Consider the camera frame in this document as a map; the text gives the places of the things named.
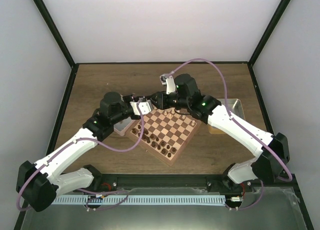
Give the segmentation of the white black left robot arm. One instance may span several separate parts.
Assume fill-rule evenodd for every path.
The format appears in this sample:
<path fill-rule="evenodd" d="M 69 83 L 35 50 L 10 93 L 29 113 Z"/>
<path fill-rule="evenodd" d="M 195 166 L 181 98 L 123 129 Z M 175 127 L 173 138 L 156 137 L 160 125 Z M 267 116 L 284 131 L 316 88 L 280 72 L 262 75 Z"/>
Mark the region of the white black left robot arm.
<path fill-rule="evenodd" d="M 91 165 L 67 174 L 63 174 L 63 171 L 97 145 L 121 153 L 133 150 L 136 143 L 127 149 L 116 149 L 103 141 L 113 133 L 114 125 L 122 120 L 142 119 L 143 114 L 149 112 L 148 106 L 145 98 L 122 97 L 117 92 L 106 93 L 100 107 L 71 139 L 42 159 L 34 163 L 27 160 L 20 165 L 16 183 L 17 209 L 40 212 L 65 193 L 74 190 L 87 192 L 87 188 L 92 192 L 98 191 L 102 179 Z"/>

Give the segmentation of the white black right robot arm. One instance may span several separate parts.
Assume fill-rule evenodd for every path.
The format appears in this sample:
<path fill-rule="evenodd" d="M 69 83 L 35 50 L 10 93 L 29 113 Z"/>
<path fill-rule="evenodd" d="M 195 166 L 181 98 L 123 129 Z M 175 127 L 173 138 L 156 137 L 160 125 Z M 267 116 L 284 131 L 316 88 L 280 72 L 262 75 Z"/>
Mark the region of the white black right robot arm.
<path fill-rule="evenodd" d="M 234 191 L 240 183 L 259 179 L 273 184 L 281 179 L 280 174 L 286 169 L 290 160 L 288 139 L 282 133 L 273 135 L 258 129 L 234 113 L 218 99 L 203 95 L 193 77 L 181 74 L 172 77 L 170 74 L 160 76 L 166 90 L 151 96 L 151 102 L 159 109 L 186 109 L 192 118 L 221 130 L 245 148 L 253 159 L 235 163 L 225 171 L 222 185 L 227 191 Z"/>

